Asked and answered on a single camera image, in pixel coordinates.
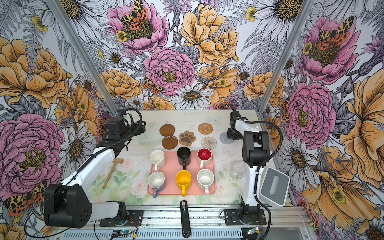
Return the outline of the glossy brown round coaster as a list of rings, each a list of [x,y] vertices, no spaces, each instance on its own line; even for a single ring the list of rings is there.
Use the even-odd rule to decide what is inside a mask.
[[[175,136],[168,136],[168,137],[163,138],[163,140],[162,140],[162,146],[166,150],[172,150],[172,149],[176,148],[178,143],[179,143],[179,140]]]

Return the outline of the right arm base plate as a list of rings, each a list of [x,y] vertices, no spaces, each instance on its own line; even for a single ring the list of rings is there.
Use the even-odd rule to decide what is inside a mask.
[[[225,224],[227,226],[266,226],[267,219],[263,210],[260,210],[256,215],[246,215],[241,214],[240,210],[235,209],[225,209],[224,214],[221,214],[221,217],[224,218]]]

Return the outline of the grey woven round coaster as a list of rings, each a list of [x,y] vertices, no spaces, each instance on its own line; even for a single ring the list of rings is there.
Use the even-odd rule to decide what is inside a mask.
[[[231,145],[235,141],[227,137],[227,132],[223,132],[220,134],[220,141],[225,145]]]

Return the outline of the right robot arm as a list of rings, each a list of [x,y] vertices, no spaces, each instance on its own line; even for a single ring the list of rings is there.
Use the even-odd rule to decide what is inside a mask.
[[[246,165],[246,186],[241,197],[239,213],[232,222],[248,224],[263,224],[263,211],[257,202],[257,181],[261,178],[260,170],[266,165],[263,161],[270,156],[269,134],[247,122],[240,112],[233,109],[230,113],[230,127],[227,137],[232,140],[242,140],[242,158]]]

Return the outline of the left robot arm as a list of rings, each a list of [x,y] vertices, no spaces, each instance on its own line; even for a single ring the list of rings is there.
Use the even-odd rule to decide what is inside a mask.
[[[106,133],[91,156],[59,184],[51,184],[45,190],[45,224],[81,229],[87,223],[98,220],[125,223],[128,213],[123,202],[91,203],[87,191],[98,175],[128,146],[132,137],[145,131],[146,122],[142,119],[134,122],[122,116],[111,118]]]

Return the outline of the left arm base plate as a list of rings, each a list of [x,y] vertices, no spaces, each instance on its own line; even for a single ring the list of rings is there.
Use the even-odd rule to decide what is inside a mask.
[[[143,214],[143,210],[127,210],[125,214],[118,214],[117,217],[101,220],[100,227],[140,227]]]

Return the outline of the dark brown round coaster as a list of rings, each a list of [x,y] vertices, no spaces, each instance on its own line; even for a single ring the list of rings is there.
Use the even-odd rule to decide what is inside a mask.
[[[171,124],[165,124],[160,127],[159,132],[164,137],[172,136],[175,133],[175,127]]]

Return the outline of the white patterned round coaster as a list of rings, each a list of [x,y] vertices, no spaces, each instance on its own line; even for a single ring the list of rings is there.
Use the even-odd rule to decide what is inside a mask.
[[[218,142],[213,137],[205,137],[205,138],[202,139],[201,144],[202,144],[203,148],[206,148],[206,149],[209,149],[209,150],[213,150],[214,148],[217,147]]]

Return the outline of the cork round coaster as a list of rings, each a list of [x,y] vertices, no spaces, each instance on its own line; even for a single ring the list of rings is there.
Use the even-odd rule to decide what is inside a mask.
[[[209,135],[213,132],[213,126],[208,123],[202,123],[198,126],[198,130],[202,135]]]

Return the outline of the red interior white mug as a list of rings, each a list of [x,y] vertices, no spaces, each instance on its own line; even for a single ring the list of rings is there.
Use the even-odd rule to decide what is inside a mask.
[[[200,169],[207,167],[212,162],[212,152],[209,149],[200,149],[197,153]]]

